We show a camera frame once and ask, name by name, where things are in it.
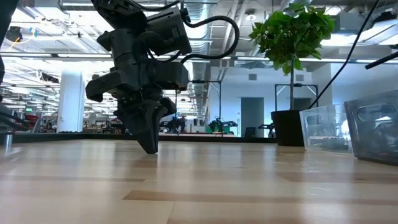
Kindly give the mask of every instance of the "ceiling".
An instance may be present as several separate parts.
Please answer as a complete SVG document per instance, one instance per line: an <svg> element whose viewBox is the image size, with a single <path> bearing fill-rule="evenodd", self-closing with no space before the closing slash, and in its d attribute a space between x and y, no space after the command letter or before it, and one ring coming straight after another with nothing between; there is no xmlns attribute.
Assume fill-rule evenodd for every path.
<svg viewBox="0 0 398 224"><path fill-rule="evenodd" d="M186 7L192 18L192 22L198 22L210 16L229 16L239 25L241 36L234 54L238 56L255 55L252 42L248 35L251 32L251 24L256 21L264 21L267 15L279 10L280 5L286 0L186 0ZM313 6L326 6L329 14L337 15L341 12L366 13L366 10L373 4L373 0L314 0ZM159 1L143 1L141 4L159 5ZM382 1L379 7L393 9L398 4L396 1ZM254 10L256 16L254 21L247 21L245 12L248 9ZM34 97L37 104L47 105L52 103L53 113L57 109L59 84L49 83L40 78L42 73L58 78L61 81L62 70L68 68L83 71L84 79L91 80L92 75L104 75L113 66L110 57L103 57L108 54L96 39L104 31L111 31L112 27L93 10L89 0L24 0L21 1L17 11L12 17L11 26L21 27L23 40L21 43L12 43L5 40L1 46L1 52L15 53L44 53L44 54L92 54L87 58L73 57L4 57L6 76L4 77L3 95L10 100L7 104L26 104L29 97ZM224 22L214 22L208 26L197 29L187 28L187 34L195 53L220 54L227 49L233 36L233 30ZM325 58L345 58L349 47L325 46L322 56ZM391 52L387 45L371 45L358 47L353 58L379 58ZM236 63L234 60L225 60L220 64L218 60L206 61L197 60L188 62L185 66L190 71L190 79L194 80L219 80L222 76L226 81L247 79L247 76L240 77L240 71L250 73L241 68L246 62ZM307 71L311 72L318 67L319 63L305 63ZM267 73L266 68L257 67L256 73ZM177 96L177 108L180 114L189 116L204 117L206 115L206 99L208 96L209 84L190 84L188 91ZM165 96L175 101L174 91L165 91ZM86 114L102 113L112 114L116 109L116 101L109 95L103 103L85 101Z"/></svg>

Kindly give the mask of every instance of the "plant stem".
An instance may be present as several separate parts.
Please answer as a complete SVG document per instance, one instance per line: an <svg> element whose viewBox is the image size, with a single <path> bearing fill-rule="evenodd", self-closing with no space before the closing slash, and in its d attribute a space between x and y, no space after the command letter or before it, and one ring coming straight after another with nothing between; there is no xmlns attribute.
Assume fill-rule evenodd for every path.
<svg viewBox="0 0 398 224"><path fill-rule="evenodd" d="M290 73L290 110L294 110L294 60L292 60L292 71Z"/></svg>

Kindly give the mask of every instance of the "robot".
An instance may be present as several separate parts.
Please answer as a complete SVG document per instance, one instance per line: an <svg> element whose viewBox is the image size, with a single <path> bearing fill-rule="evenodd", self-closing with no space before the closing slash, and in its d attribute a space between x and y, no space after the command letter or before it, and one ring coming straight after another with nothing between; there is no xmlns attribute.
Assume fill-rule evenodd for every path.
<svg viewBox="0 0 398 224"><path fill-rule="evenodd" d="M181 133L185 132L185 117L173 117L171 121L160 122L160 127L167 128L170 133L178 133L178 128L181 128Z"/></svg>
<svg viewBox="0 0 398 224"><path fill-rule="evenodd" d="M218 132L223 133L224 128L238 127L238 124L236 124L235 121L221 121L220 118L216 118L209 124L209 127L212 133L216 131L216 128L218 129Z"/></svg>
<svg viewBox="0 0 398 224"><path fill-rule="evenodd" d="M175 104L163 97L162 90L186 90L188 71L183 63L191 58L220 59L236 48L239 27L226 16L214 16L191 24L183 1L164 7L145 7L130 0L91 0L95 9L114 28L98 37L97 42L112 51L114 67L110 73L95 77L86 86L87 98L101 102L103 93L118 100L114 114L135 135L148 154L158 151L159 121L177 111ZM173 7L180 3L181 9ZM143 11L161 11L146 17ZM192 52L184 24L196 28L213 21L231 23L235 39L221 55L190 54ZM166 61L154 58L178 51Z"/></svg>

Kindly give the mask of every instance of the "black cable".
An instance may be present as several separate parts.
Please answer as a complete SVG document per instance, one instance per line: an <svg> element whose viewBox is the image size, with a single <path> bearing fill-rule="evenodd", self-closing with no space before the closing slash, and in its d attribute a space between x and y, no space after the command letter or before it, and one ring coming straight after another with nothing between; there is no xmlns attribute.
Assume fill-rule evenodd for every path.
<svg viewBox="0 0 398 224"><path fill-rule="evenodd" d="M351 58L351 55L354 52L355 46L359 41L359 38L361 37L362 31L365 29L366 24L368 23L369 19L371 18L374 10L376 9L377 5L379 4L380 0L377 0L376 3L374 4L372 10L370 11L370 13L368 14L368 16L366 17L365 21L362 24L361 29L358 32L358 35L355 38L355 41L353 43L353 46L351 47L351 50L348 53L347 59L344 62L343 66L341 66L341 68L338 70L338 72L336 73L336 75L330 80L330 82L324 87L324 89L321 91L321 93L318 95L318 97L315 99L315 101L311 104L311 106L309 107L309 109L311 109L315 103L317 103L317 101L321 98L321 96L325 93L325 91L329 88L329 86L331 85L331 83L333 83L333 81L335 81L335 79L337 78L337 76L343 71L343 69L345 68L345 66L348 64L349 59Z"/></svg>
<svg viewBox="0 0 398 224"><path fill-rule="evenodd" d="M158 60L157 58L155 58L154 55L152 54L152 52L150 51L150 49L147 49L147 53L148 53L148 55L149 55L152 59L154 59L156 62L159 62L159 63L172 62L172 61L174 61L175 59L177 59L178 56L181 55L181 51L178 51L175 55L173 55L173 56L170 57L169 59L163 61L163 60Z"/></svg>
<svg viewBox="0 0 398 224"><path fill-rule="evenodd" d="M180 3L181 0L176 0L174 2L171 2L170 4L166 5L166 6L162 6L162 7L146 7L143 6L142 4L136 3L136 2L132 2L133 4L135 4L136 6L140 7L142 10L144 11L148 11L148 12L158 12L158 11L163 11L166 10L168 8L171 8L175 5L177 5L178 3Z"/></svg>
<svg viewBox="0 0 398 224"><path fill-rule="evenodd" d="M185 0L181 0L180 10L184 9L185 7Z"/></svg>
<svg viewBox="0 0 398 224"><path fill-rule="evenodd" d="M392 60L392 59L394 59L394 58L396 58L396 57L398 57L398 52L395 52L395 53L393 53L393 54L390 54L390 55L388 55L388 56L386 56L386 57L384 57L384 58L381 58L381 59L379 59L379 60L377 60L377 61L375 61L375 62L373 62L373 63L370 63L369 65L366 65L365 68L366 68L367 70L368 70L368 69L371 69L371 68L373 68L373 67L376 67L376 66L378 66L378 65L381 65L382 63L388 62L388 61L390 61L390 60Z"/></svg>
<svg viewBox="0 0 398 224"><path fill-rule="evenodd" d="M197 27L203 26L205 24L208 24L208 23L211 23L211 22L214 22L214 21L229 22L233 26L234 31L235 31L235 39L234 39L234 42L232 43L231 47L226 52L224 52L223 54L220 54L220 55L190 54L190 55L187 55L186 57L184 57L181 60L181 63L184 63L184 62L186 62L187 60L189 60L191 58L221 59L221 58L226 57L226 56L228 56L228 55L233 53L233 51L235 50L236 46L238 45L240 34L239 34L238 25L231 18L226 17L226 16L213 16L213 17L205 19L204 21L200 21L200 22L198 22L196 24L191 24L186 19L184 19L184 23L188 27L191 27L191 28L197 28Z"/></svg>
<svg viewBox="0 0 398 224"><path fill-rule="evenodd" d="M153 31L145 31L142 34L138 35L135 39L134 43L132 43L132 56L136 60L136 62L140 62L142 60L140 56L140 49L142 49L142 44L147 41L156 41L157 43L162 42L162 45L166 45L164 39L156 32Z"/></svg>
<svg viewBox="0 0 398 224"><path fill-rule="evenodd" d="M18 125L7 118L11 118L17 122L19 122L21 125ZM5 125L10 126L11 128L15 129L16 131L28 131L29 130L29 124L26 123L23 119L20 119L16 116L13 116L11 114L7 114L4 112L0 111L0 122L3 122Z"/></svg>

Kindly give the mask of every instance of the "green leaves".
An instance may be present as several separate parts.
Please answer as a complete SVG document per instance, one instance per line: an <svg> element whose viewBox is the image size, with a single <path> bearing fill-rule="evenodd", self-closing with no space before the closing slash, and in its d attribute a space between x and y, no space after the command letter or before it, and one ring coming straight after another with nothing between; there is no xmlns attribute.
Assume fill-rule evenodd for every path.
<svg viewBox="0 0 398 224"><path fill-rule="evenodd" d="M290 72L292 72L292 66L289 64L285 64L283 67L284 75L288 75Z"/></svg>
<svg viewBox="0 0 398 224"><path fill-rule="evenodd" d="M312 53L312 56L318 60L321 60L321 53L317 50L314 50L314 52Z"/></svg>
<svg viewBox="0 0 398 224"><path fill-rule="evenodd" d="M254 23L249 37L259 45L259 53L265 53L274 63L276 70L282 68L284 74L289 74L294 68L303 69L299 58L321 59L317 49L322 40L330 38L334 21L325 15L324 7L295 3L285 12L276 11L268 20Z"/></svg>
<svg viewBox="0 0 398 224"><path fill-rule="evenodd" d="M302 67L302 65L301 65L301 61L300 61L299 58L294 58L293 64L294 64L294 68L295 68L295 69L301 70L301 71L303 70L303 67Z"/></svg>

